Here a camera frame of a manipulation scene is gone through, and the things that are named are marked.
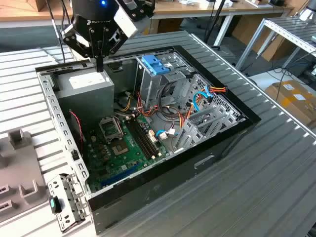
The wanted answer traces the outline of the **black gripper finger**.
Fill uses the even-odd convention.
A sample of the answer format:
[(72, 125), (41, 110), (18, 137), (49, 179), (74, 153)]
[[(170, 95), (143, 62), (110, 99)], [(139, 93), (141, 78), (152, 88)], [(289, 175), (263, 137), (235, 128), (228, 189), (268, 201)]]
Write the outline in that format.
[(104, 27), (100, 51), (100, 72), (104, 70), (104, 58), (115, 54), (128, 39), (120, 27)]
[[(97, 72), (100, 72), (100, 50), (94, 37), (94, 29), (88, 24), (71, 24), (62, 32), (63, 42), (84, 58), (90, 58)], [(78, 40), (77, 35), (87, 41), (88, 46)]]

